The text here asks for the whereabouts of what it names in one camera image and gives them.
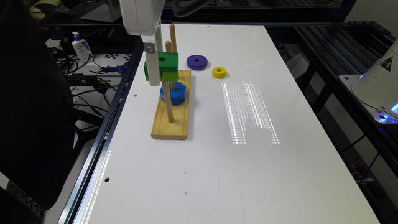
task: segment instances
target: white bottle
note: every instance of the white bottle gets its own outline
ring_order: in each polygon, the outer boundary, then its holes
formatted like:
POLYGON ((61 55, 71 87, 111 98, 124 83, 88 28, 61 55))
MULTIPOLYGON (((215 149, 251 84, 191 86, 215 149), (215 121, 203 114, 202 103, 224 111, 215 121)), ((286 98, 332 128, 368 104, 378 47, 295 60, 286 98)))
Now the white bottle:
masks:
POLYGON ((86 63, 90 59, 90 55, 93 56, 91 53, 90 48, 88 47, 87 41, 85 39, 80 38, 78 32, 72 32, 73 38, 75 41, 72 42, 72 46, 76 51, 77 56, 79 56, 80 62, 86 63))

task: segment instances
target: blue light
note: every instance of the blue light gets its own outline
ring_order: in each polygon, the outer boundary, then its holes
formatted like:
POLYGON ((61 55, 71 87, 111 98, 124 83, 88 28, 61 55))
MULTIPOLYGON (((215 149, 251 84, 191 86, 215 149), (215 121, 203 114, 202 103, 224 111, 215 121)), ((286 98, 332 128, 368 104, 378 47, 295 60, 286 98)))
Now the blue light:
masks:
POLYGON ((398 113, 397 110, 398 110, 398 103, 391 108, 391 111, 394 112, 394 113, 398 113))
POLYGON ((382 118, 380 119, 380 122, 385 122, 387 120, 388 116, 385 115, 384 117, 385 117, 384 119, 382 119, 382 118))

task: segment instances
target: wooden peg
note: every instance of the wooden peg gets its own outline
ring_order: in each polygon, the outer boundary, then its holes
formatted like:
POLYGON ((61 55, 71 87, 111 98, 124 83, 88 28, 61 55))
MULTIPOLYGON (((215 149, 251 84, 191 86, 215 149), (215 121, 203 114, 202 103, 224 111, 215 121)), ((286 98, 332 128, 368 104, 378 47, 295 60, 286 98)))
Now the wooden peg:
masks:
MULTIPOLYGON (((172 43, 170 41, 166 41, 166 52, 172 51, 172 43)), ((175 82, 170 82, 170 89, 172 91, 175 90, 175 82)))
POLYGON ((163 86, 163 94, 164 94, 164 103, 166 104, 167 110, 167 118, 169 119, 170 123, 173 123, 173 110, 172 110, 172 99, 170 97, 170 90, 169 90, 169 82, 162 82, 163 86))
POLYGON ((177 41, 175 40, 175 26, 170 24, 170 37, 172 39, 172 52, 177 53, 177 41))

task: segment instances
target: white tabletop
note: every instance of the white tabletop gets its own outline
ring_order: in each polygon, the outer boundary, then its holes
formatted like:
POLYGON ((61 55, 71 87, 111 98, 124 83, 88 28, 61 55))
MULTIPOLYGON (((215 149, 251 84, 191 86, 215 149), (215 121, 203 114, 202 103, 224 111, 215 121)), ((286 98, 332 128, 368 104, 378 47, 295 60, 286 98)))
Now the white tabletop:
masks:
POLYGON ((142 60, 82 223, 379 223, 263 26, 176 33, 179 69, 209 61, 192 71, 188 139, 151 138, 142 60))

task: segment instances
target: black chair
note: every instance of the black chair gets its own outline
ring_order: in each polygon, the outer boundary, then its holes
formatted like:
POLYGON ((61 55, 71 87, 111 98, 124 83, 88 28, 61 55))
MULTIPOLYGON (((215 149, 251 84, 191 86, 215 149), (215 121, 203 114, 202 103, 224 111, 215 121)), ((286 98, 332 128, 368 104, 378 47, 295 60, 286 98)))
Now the black chair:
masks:
MULTIPOLYGON (((0 1, 0 33, 0 172, 48 210, 82 145, 98 132, 78 131, 73 147, 76 121, 99 127, 102 118, 73 107, 69 86, 22 0, 0 1)), ((7 194, 0 190, 0 220, 40 223, 7 194)))

